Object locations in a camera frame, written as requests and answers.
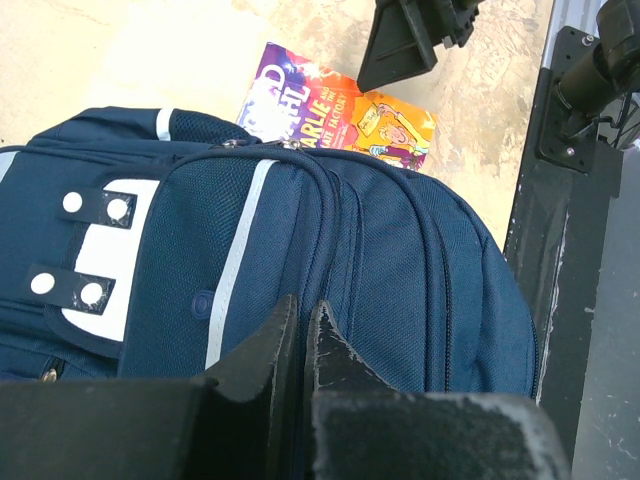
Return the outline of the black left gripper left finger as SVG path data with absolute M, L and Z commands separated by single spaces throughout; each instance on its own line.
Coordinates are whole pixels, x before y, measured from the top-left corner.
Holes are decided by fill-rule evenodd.
M 8 383 L 5 479 L 287 479 L 297 316 L 281 298 L 251 337 L 177 379 Z

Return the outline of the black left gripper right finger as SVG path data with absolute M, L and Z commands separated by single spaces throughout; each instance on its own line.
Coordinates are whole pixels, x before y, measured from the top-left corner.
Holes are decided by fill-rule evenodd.
M 533 401 L 504 394 L 408 393 L 343 338 L 330 303 L 308 328 L 309 479 L 568 479 L 555 428 Z

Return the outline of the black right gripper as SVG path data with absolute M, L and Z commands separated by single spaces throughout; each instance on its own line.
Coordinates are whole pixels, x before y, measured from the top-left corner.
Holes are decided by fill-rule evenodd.
M 369 92 L 431 71 L 434 46 L 464 47 L 474 31 L 482 0 L 378 1 L 357 77 Z

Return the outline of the navy blue backpack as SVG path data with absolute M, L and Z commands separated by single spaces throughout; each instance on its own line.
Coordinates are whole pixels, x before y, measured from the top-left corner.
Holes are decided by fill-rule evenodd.
M 203 372 L 278 300 L 408 392 L 533 397 L 534 322 L 476 212 L 373 157 L 178 109 L 85 110 L 1 150 L 1 377 Z

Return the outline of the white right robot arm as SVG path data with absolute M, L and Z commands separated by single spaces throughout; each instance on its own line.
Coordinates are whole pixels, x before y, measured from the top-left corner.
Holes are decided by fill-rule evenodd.
M 413 78 L 437 64 L 435 47 L 465 46 L 478 1 L 378 1 L 357 77 L 363 92 Z M 561 76 L 557 94 L 576 136 L 622 94 L 639 88 L 639 3 L 607 1 L 596 15 L 599 38 Z

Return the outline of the Roald Dahl Charlie book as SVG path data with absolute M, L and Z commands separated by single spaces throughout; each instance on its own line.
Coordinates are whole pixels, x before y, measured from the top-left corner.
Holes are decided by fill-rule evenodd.
M 263 51 L 238 124 L 264 141 L 369 154 L 424 173 L 437 116 L 275 43 Z

